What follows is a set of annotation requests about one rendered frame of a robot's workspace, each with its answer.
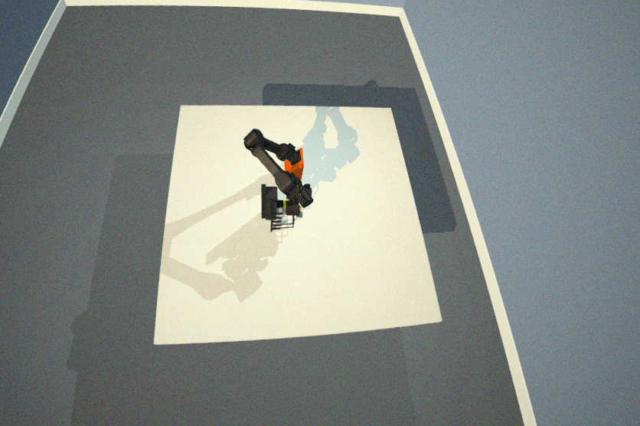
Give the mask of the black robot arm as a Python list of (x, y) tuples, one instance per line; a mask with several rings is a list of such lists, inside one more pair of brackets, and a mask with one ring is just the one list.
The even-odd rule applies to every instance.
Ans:
[(282, 193), (290, 199), (295, 197), (302, 208), (309, 206), (314, 201), (310, 184), (303, 186), (301, 180), (294, 173), (290, 174), (284, 171), (265, 151), (274, 153), (280, 161), (288, 160), (291, 165), (294, 165), (302, 160), (300, 150), (296, 151), (296, 147), (291, 143), (277, 144), (264, 138), (258, 128), (254, 128), (243, 139), (245, 147), (274, 176), (276, 185)]

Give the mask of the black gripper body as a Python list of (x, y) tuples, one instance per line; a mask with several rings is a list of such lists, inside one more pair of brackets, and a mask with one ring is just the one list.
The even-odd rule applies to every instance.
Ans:
[(286, 196), (286, 199), (289, 200), (289, 205), (286, 206), (286, 215), (298, 216), (300, 214), (300, 207), (298, 205), (298, 200), (295, 197), (290, 199), (287, 196)]

